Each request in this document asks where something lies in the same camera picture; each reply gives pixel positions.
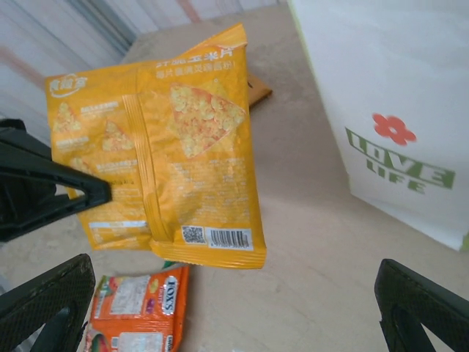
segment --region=table surface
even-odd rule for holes
[[[194,267],[181,351],[386,351],[373,284],[393,258],[469,298],[469,255],[456,253],[354,198],[286,6],[140,37],[125,62],[178,55],[243,22],[250,70],[273,88],[251,124],[267,262],[260,271]],[[7,243],[15,285],[78,253],[96,277],[146,274],[149,252],[91,252],[75,216]]]

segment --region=nutrition label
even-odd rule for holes
[[[94,216],[95,219],[99,215],[104,219],[109,219],[107,213],[98,213]],[[144,218],[144,210],[132,211],[127,213],[128,216]],[[148,223],[146,220],[136,221],[92,221],[89,223],[91,234],[98,244],[106,243],[109,241],[118,241],[123,238],[129,238],[132,235],[145,235],[150,234]]]
[[[148,281],[149,275],[124,279],[114,294],[111,314],[141,314]]]
[[[153,352],[163,350],[163,334],[159,332],[122,332],[119,336],[119,352]]]
[[[249,222],[247,175],[242,158],[171,166],[171,193],[181,224]]]

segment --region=chip bag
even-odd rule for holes
[[[48,79],[54,160],[112,186],[80,215],[93,248],[262,267],[246,44],[239,24],[172,60]]]
[[[104,276],[97,286],[85,352],[177,351],[189,267],[159,274]]]

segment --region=fox's candy package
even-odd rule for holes
[[[246,44],[236,25],[171,60],[48,79],[53,159],[112,187],[80,215],[94,249],[262,267]]]
[[[189,267],[104,276],[93,298],[85,352],[175,352],[182,339]]]

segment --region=wall stripe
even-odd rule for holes
[[[32,82],[37,88],[44,90],[44,76],[37,72],[30,64],[17,57],[6,46],[0,47],[0,59],[27,81]]]
[[[103,0],[66,1],[122,55],[125,55],[137,39],[125,22]]]
[[[68,70],[89,70],[91,67],[86,61],[74,53],[65,43],[58,40],[39,21],[25,12],[14,1],[4,1],[1,3],[2,14],[7,18],[13,30],[36,43],[42,51],[54,58],[55,62],[60,62]]]
[[[190,18],[191,22],[200,22],[199,14],[189,0],[177,0],[177,2],[182,7],[185,14]]]

